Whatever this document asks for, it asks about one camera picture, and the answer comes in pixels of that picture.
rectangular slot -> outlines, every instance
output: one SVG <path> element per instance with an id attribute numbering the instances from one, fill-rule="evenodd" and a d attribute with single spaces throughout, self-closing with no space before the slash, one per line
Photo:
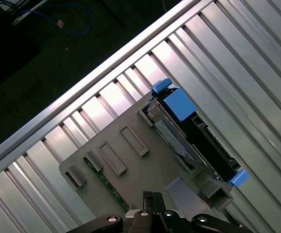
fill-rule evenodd
<path id="1" fill-rule="evenodd" d="M 202 119 L 198 115 L 196 115 L 193 118 L 193 121 L 197 126 L 201 126 L 202 124 L 204 124 L 204 122 L 202 121 Z"/>
<path id="2" fill-rule="evenodd" d="M 86 179 L 75 165 L 71 165 L 68 170 L 69 174 L 72 176 L 79 187 L 81 187 L 86 182 Z"/>
<path id="3" fill-rule="evenodd" d="M 208 204 L 217 210 L 221 210 L 225 208 L 231 201 L 232 199 L 228 196 L 228 194 L 222 188 L 220 188 L 208 199 Z"/>
<path id="4" fill-rule="evenodd" d="M 116 155 L 116 153 L 112 150 L 112 148 L 104 142 L 100 146 L 101 154 L 103 155 L 106 163 L 112 168 L 112 170 L 117 174 L 122 174 L 126 167 L 122 163 L 122 161 L 119 159 L 119 157 Z"/>
<path id="5" fill-rule="evenodd" d="M 144 113 L 144 109 L 147 107 L 147 104 L 144 105 L 142 108 L 137 110 L 137 113 L 146 121 L 149 127 L 153 126 L 152 121 L 148 118 L 148 116 Z"/>
<path id="6" fill-rule="evenodd" d="M 95 168 L 96 171 L 100 171 L 103 168 L 102 161 L 97 157 L 97 155 L 89 151 L 85 158 L 89 161 L 89 163 Z"/>
<path id="7" fill-rule="evenodd" d="M 73 184 L 73 186 L 75 186 L 76 188 L 80 187 L 80 186 L 78 186 L 77 182 L 72 178 L 72 176 L 70 175 L 69 172 L 66 172 L 65 175 L 68 177 L 68 179 Z"/>
<path id="8" fill-rule="evenodd" d="M 140 139 L 140 137 L 135 133 L 135 131 L 129 125 L 126 125 L 121 130 L 121 134 L 125 137 L 128 143 L 141 157 L 144 156 L 149 151 L 145 143 Z"/>

dark background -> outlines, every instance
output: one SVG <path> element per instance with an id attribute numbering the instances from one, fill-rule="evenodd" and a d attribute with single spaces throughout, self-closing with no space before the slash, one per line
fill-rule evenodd
<path id="1" fill-rule="evenodd" d="M 166 9 L 177 2 L 165 0 Z M 40 52 L 0 84 L 0 143 L 165 13 L 162 0 L 50 0 L 47 4 L 59 3 L 86 6 L 93 15 L 91 31 L 71 36 L 34 14 L 18 25 Z M 73 31 L 83 32 L 89 24 L 82 9 L 43 12 Z"/>

blue latch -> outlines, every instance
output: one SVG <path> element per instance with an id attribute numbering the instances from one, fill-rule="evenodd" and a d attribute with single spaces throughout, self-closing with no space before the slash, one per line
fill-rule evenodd
<path id="1" fill-rule="evenodd" d="M 167 96 L 164 99 L 164 102 L 176 115 L 179 121 L 185 120 L 196 111 L 196 106 L 180 87 L 178 87 L 176 91 Z"/>
<path id="2" fill-rule="evenodd" d="M 248 178 L 249 178 L 248 172 L 246 172 L 246 170 L 242 169 L 242 170 L 237 171 L 236 175 L 232 179 L 230 179 L 228 184 L 231 186 L 239 187 L 243 183 L 245 183 L 245 181 Z"/>
<path id="3" fill-rule="evenodd" d="M 167 79 L 163 79 L 163 80 L 159 80 L 158 82 L 156 82 L 153 86 L 152 86 L 152 91 L 153 91 L 153 95 L 159 94 L 161 91 L 164 91 L 165 89 L 167 89 L 170 85 L 172 85 L 172 81 L 171 79 L 167 78 Z"/>

silver screw head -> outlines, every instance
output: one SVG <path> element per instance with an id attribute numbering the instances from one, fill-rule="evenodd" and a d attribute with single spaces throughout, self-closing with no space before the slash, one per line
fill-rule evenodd
<path id="1" fill-rule="evenodd" d="M 109 222 L 115 222 L 116 220 L 117 220 L 116 217 L 109 217 L 109 218 L 108 218 L 108 221 L 109 221 Z"/>
<path id="2" fill-rule="evenodd" d="M 203 216 L 200 216 L 200 217 L 198 217 L 198 220 L 199 220 L 200 222 L 206 222 L 206 221 L 207 221 L 207 218 L 205 218 L 205 217 L 203 217 Z"/>
<path id="3" fill-rule="evenodd" d="M 149 214 L 147 212 L 141 212 L 140 215 L 141 216 L 148 216 Z"/>
<path id="4" fill-rule="evenodd" d="M 170 211 L 166 211 L 164 214 L 165 214 L 167 217 L 170 217 L 170 216 L 172 216 L 172 215 L 173 215 L 173 213 L 172 213 L 172 212 L 170 212 Z"/>

